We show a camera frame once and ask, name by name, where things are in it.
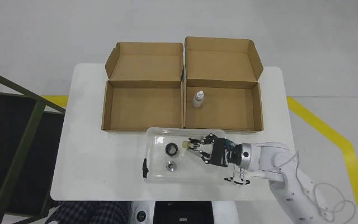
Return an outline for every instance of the bottle cap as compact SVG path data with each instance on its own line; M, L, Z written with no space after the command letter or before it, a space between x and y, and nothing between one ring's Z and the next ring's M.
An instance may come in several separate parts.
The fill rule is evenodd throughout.
M197 96L199 98L203 98L204 97L204 92L202 90L200 90L199 92L197 92Z

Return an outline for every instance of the transparent tray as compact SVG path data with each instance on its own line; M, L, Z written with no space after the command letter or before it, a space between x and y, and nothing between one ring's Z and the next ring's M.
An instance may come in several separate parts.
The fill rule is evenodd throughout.
M178 182L178 183L218 183L221 184L227 175L223 167L205 164L203 160L182 147L183 141L189 137L200 139L208 134L226 138L223 130L208 129L176 129L176 128L149 128L147 130L147 167L148 182ZM179 155L169 157L165 148L169 143L178 146ZM211 153L211 145L201 145L200 149ZM168 171L166 164L173 161L177 165L175 171Z

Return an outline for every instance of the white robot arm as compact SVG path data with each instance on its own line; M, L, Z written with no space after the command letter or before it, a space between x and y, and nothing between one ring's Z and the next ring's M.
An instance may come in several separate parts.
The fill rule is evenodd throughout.
M263 144L242 144L242 156L239 167L247 171L262 172L269 179L270 189L281 208L293 223L327 223L333 214L328 210L326 201L314 187L305 173L298 169L297 157L290 154L288 147L277 142Z
M272 193L293 223L327 223L333 214L313 181L298 169L298 160L288 147L277 142L235 144L213 134L203 139L189 139L183 146L206 164L228 167L234 164L269 180ZM212 144L211 154L197 148Z

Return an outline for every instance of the yellow floor line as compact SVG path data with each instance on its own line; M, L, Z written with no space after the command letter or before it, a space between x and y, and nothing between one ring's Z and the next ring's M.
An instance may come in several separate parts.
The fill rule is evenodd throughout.
M62 106L65 108L67 106L68 96L42 96L43 98L47 99L54 104Z
M352 143L292 97L287 97L287 103L290 110L341 149L351 181L352 190L356 198L356 204L358 204L358 161Z

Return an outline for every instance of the black ring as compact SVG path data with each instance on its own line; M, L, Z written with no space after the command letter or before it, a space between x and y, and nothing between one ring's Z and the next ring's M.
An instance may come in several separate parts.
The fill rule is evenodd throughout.
M170 148L171 147L174 147L175 148L175 152L174 153L170 153ZM178 146L175 144L175 143L169 143L169 144L167 144L167 146L166 146L166 154L168 155L168 156L175 156L177 153L178 153Z

